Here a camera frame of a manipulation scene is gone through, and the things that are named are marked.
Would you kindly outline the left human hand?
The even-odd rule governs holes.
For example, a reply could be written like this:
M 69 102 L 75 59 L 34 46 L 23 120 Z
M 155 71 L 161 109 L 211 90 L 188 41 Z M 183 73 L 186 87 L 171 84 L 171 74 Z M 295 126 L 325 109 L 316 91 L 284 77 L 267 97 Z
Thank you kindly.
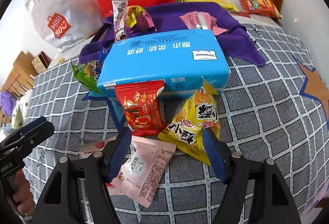
M 17 185 L 17 190 L 13 195 L 13 200 L 19 203 L 18 211 L 25 216 L 32 216 L 35 211 L 34 197 L 30 191 L 30 183 L 22 170 L 16 173 L 14 183 Z

